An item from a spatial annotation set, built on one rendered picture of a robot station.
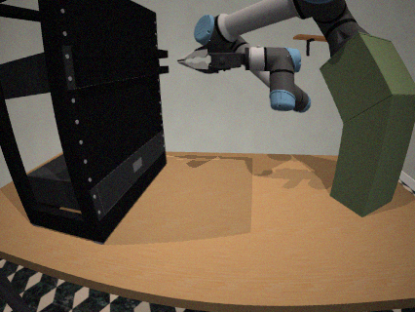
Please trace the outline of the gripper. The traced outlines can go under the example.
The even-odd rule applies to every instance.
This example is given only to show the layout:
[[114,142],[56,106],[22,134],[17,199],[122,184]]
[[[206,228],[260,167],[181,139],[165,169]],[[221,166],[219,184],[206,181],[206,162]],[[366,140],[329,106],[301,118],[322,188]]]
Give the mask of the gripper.
[[[195,57],[206,58],[207,56],[210,56],[211,53],[224,53],[224,52],[230,53],[230,49],[225,48],[224,46],[222,48],[219,48],[218,45],[204,45],[196,49],[195,51],[192,51],[189,54],[179,58],[177,62],[184,66],[193,68],[195,70],[198,70],[206,74],[219,73],[218,70],[225,71],[225,70],[229,70],[229,68],[211,69],[211,63],[207,63],[206,61],[195,63],[193,61],[187,62],[187,61],[181,61],[181,60],[193,59]],[[249,70],[249,48],[245,48],[245,53],[241,55],[242,55],[242,64],[245,64],[245,70]]]

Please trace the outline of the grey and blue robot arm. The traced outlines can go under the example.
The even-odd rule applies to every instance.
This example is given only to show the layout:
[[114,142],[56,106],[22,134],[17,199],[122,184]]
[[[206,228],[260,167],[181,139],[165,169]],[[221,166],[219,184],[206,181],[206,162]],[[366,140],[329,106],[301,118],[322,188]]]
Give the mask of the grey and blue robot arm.
[[249,47],[249,71],[270,88],[271,108],[302,113],[310,108],[311,99],[294,84],[294,73],[301,67],[300,52],[287,47],[252,47],[240,36],[295,17],[315,20],[328,43],[330,57],[356,33],[369,34],[358,25],[345,0],[263,0],[231,15],[202,16],[194,37],[201,45],[230,49],[230,53],[210,54],[211,69],[241,67],[241,54]]

